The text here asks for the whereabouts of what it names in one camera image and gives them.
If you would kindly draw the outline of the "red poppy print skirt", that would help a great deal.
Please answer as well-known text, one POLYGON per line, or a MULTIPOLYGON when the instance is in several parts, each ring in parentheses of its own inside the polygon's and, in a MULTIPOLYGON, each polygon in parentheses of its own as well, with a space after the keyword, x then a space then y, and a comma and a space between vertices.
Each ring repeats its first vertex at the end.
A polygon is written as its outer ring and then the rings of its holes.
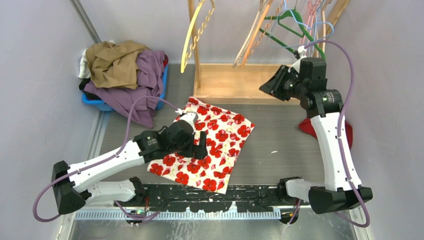
POLYGON ((194 142, 199 144, 200 133, 206 133, 206 157, 168 154, 151 161, 147 171, 182 185, 225 194, 237 158, 255 124, 240 113, 204 103, 193 96, 189 97, 183 112, 197 113, 194 142))

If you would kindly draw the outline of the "yellow hanger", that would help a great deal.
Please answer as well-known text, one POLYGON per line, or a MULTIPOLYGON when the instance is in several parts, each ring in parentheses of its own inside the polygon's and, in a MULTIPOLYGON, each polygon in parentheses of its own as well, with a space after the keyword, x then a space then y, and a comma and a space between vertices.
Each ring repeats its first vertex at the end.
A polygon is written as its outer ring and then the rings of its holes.
POLYGON ((197 7, 195 7, 195 2, 193 0, 187 1, 188 6, 188 16, 189 16, 189 25, 186 33, 186 37, 183 44, 181 61, 180 61, 180 72, 183 74, 189 63, 189 59, 194 55, 194 64, 196 67, 199 66, 199 52, 198 52, 198 42, 201 35, 203 34, 205 28, 207 27, 215 9, 214 0, 200 0, 197 7), (210 3, 210 8, 207 11, 205 19, 201 23, 199 28, 196 28, 197 19, 200 11, 205 3, 210 3))

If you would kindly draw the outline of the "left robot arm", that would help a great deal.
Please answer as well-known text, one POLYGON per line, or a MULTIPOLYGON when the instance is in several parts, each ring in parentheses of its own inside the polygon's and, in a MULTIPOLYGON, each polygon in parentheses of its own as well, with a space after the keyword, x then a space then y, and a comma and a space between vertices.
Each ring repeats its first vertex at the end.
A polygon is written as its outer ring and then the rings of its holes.
POLYGON ((178 120, 160 130, 145 130, 129 140, 123 149, 107 152, 84 162, 68 164, 64 160, 53 165, 52 186, 58 213, 70 214, 87 204, 118 201, 141 206, 146 192, 137 177, 122 182, 104 179, 128 168, 162 160, 170 154, 203 159, 207 156, 207 132, 199 132, 195 143, 195 127, 178 120))

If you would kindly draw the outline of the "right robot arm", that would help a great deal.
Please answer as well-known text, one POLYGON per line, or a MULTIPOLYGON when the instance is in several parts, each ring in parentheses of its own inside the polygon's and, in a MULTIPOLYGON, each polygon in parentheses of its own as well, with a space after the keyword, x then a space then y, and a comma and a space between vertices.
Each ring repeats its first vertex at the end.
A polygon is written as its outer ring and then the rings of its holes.
POLYGON ((351 210, 360 199, 373 199, 370 187, 362 185, 350 153, 341 93, 327 89, 326 61, 305 57, 294 67, 281 65, 259 90, 282 101, 295 98, 305 110, 316 134, 324 166, 324 182, 301 177, 282 178, 277 198, 283 205, 296 199, 308 202, 316 214, 351 210))

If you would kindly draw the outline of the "tan garment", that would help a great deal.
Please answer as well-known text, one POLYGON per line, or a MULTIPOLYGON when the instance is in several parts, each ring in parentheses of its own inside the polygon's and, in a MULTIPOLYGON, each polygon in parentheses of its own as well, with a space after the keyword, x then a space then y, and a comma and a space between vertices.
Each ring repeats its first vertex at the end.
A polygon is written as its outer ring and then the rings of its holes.
POLYGON ((93 44, 86 49, 85 56, 94 86, 136 89, 139 71, 137 58, 148 49, 146 45, 132 40, 118 44, 110 41, 93 44))

